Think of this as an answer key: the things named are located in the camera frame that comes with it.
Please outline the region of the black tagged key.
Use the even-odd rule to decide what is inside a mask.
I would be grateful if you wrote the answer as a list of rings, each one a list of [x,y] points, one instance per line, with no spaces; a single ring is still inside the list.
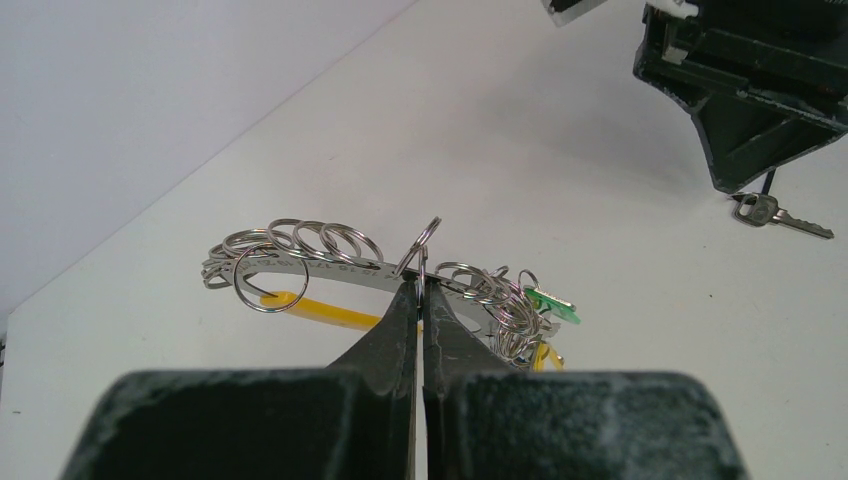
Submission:
[[[736,203],[733,217],[750,227],[760,228],[775,224],[824,240],[834,239],[832,230],[817,223],[797,219],[779,205],[777,198],[770,194],[775,176],[776,169],[766,174],[760,192],[740,191],[730,194],[729,199]]]

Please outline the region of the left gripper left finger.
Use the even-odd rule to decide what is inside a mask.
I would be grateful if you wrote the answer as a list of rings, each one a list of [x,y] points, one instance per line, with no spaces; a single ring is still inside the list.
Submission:
[[[416,436],[418,297],[403,282],[380,321],[329,368],[346,388],[346,479],[412,479]]]

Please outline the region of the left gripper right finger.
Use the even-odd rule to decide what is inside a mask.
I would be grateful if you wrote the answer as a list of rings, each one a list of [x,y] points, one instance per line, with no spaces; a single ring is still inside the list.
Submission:
[[[432,479],[473,479],[471,415],[463,411],[464,382],[473,376],[512,373],[456,317],[434,280],[423,300],[423,400],[427,428],[427,466]]]

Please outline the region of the yellow tagged key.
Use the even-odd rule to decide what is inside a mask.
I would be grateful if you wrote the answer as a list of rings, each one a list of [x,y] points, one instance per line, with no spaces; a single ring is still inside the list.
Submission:
[[[540,342],[532,356],[531,370],[534,372],[565,370],[564,358],[548,343]]]

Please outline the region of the green tagged key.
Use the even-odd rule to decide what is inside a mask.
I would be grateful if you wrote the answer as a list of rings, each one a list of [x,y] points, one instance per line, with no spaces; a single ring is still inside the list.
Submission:
[[[550,314],[574,325],[582,323],[574,304],[537,287],[525,287],[524,293],[540,316]]]

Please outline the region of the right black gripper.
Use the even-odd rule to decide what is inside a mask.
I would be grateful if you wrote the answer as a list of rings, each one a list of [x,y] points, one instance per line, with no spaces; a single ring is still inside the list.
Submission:
[[[847,135],[846,2],[648,1],[643,22],[635,70],[689,106],[715,190]]]

